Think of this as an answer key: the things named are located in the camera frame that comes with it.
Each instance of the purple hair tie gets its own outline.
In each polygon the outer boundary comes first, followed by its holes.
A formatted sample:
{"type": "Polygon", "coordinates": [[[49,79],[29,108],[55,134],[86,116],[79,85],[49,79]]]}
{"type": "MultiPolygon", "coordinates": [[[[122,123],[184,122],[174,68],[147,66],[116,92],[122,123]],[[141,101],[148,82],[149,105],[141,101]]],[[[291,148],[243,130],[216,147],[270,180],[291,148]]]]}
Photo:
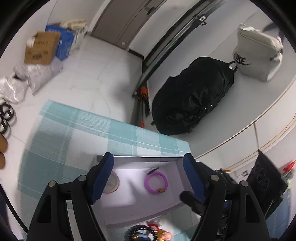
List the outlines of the purple hair tie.
{"type": "Polygon", "coordinates": [[[153,172],[151,174],[148,174],[145,178],[145,181],[144,181],[144,186],[146,188],[146,190],[149,192],[149,193],[153,193],[153,194],[156,194],[156,193],[163,193],[165,192],[165,190],[167,190],[168,188],[168,180],[166,179],[165,175],[162,174],[161,172],[153,172]],[[165,186],[163,188],[159,188],[157,190],[152,190],[150,187],[149,187],[149,180],[152,176],[161,176],[163,178],[163,181],[165,182],[165,186]]]}

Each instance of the beige bag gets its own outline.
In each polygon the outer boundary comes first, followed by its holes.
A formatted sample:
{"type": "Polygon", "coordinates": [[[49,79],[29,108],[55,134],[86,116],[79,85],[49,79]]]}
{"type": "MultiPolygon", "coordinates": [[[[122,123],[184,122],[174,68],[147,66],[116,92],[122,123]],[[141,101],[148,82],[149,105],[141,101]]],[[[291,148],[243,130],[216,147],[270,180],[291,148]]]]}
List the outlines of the beige bag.
{"type": "Polygon", "coordinates": [[[239,71],[264,82],[270,80],[283,59],[281,38],[274,38],[242,23],[237,37],[233,59],[239,71]]]}

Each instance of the checkered tablecloth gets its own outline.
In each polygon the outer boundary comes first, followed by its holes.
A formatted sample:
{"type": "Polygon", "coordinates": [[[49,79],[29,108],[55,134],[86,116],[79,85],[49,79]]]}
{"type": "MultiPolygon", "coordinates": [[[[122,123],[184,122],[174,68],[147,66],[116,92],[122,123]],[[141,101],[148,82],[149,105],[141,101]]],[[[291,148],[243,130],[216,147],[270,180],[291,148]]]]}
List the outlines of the checkered tablecloth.
{"type": "Polygon", "coordinates": [[[185,141],[54,101],[48,100],[39,114],[18,180],[21,219],[27,227],[48,182],[71,182],[86,174],[95,154],[183,156],[190,152],[185,141]]]}

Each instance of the nike logo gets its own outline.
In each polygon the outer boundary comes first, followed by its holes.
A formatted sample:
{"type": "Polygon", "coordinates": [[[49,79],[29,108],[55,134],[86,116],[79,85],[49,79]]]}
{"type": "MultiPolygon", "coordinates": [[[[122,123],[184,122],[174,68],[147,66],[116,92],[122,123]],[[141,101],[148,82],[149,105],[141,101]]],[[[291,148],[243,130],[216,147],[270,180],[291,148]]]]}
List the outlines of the nike logo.
{"type": "Polygon", "coordinates": [[[242,64],[242,65],[250,65],[250,64],[245,64],[245,58],[241,57],[238,53],[234,54],[234,61],[238,64],[242,64]]]}

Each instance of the brown slipper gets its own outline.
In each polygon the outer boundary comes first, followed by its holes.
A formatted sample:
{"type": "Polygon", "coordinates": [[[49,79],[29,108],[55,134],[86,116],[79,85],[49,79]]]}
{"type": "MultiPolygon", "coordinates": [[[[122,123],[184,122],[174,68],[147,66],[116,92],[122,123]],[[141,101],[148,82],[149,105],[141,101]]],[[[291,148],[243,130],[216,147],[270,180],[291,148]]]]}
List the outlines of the brown slipper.
{"type": "Polygon", "coordinates": [[[5,167],[5,157],[4,154],[0,152],[0,169],[5,167]]]}
{"type": "Polygon", "coordinates": [[[0,134],[0,152],[5,152],[7,149],[7,140],[0,134]]]}

